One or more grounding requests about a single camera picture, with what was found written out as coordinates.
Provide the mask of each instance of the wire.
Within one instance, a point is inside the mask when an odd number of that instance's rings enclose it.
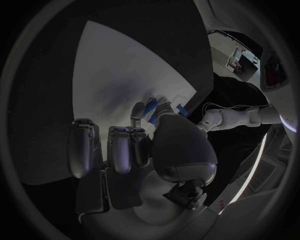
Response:
[[[215,105],[217,107],[220,107],[220,108],[223,108],[223,109],[236,109],[236,108],[244,108],[244,107],[269,107],[271,106],[270,104],[265,104],[265,105],[243,105],[243,104],[239,104],[239,105],[235,105],[235,106],[230,106],[230,107],[225,107],[225,106],[220,106],[218,104],[215,104],[215,103],[212,103],[212,102],[207,102],[203,105],[202,107],[202,118],[204,117],[204,113],[206,113],[206,109],[208,106],[211,106],[211,105]]]

